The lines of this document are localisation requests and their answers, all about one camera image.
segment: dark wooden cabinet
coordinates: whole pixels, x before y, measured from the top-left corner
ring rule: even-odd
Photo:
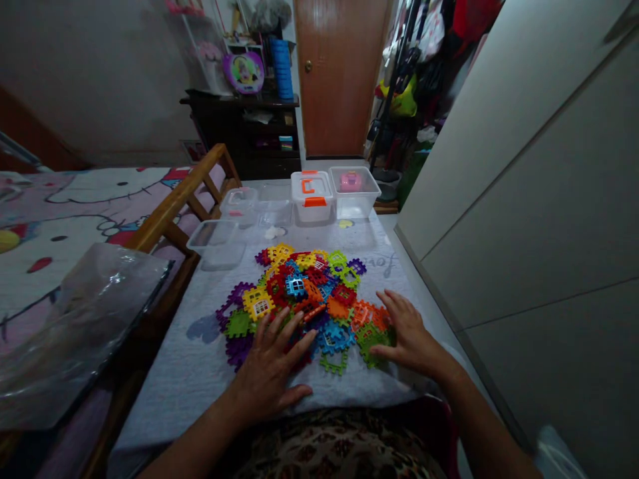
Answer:
[[[300,141],[292,101],[277,97],[243,96],[237,98],[191,94],[180,101],[191,107],[191,117],[207,149],[225,143],[242,180],[289,178],[300,171]],[[273,114],[268,124],[245,121],[245,110],[265,110]],[[282,150],[279,136],[293,137],[293,150]]]

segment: pile of toy blocks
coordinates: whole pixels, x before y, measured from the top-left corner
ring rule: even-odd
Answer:
[[[228,363],[236,371],[246,360],[258,322],[268,315],[275,317],[287,306],[290,312],[285,322],[304,312],[289,348],[306,332],[318,332],[297,370],[312,362],[319,352],[319,363],[326,371],[341,376],[348,349],[355,344],[369,368],[380,365],[381,360],[369,353],[370,348],[375,344],[393,345],[395,330],[385,308],[357,298],[357,287],[366,273],[359,259],[349,261],[340,251],[296,253],[286,244],[263,249],[255,259],[266,268],[257,285],[237,284],[215,314],[226,336]]]

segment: bed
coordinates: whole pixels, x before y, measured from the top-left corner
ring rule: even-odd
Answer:
[[[0,255],[0,361],[42,327],[62,278],[91,244],[109,242],[175,261],[152,311],[59,431],[37,475],[68,470],[71,476],[95,477],[198,265],[199,256],[186,248],[188,236],[199,221],[220,217],[224,195],[241,182],[223,144],[194,168],[109,168],[27,178],[33,185],[0,205],[0,229],[21,238]],[[19,452],[21,434],[0,434],[0,467]]]

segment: patterned clothing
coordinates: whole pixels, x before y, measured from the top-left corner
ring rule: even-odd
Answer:
[[[369,409],[327,409],[285,418],[252,438],[242,437],[229,455],[235,464],[221,464],[215,477],[446,477],[417,435]]]

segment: blue cylindrical container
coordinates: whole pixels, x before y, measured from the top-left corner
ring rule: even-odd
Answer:
[[[291,99],[293,98],[293,82],[288,42],[271,39],[271,53],[273,54],[275,76],[278,81],[278,94],[284,100]]]

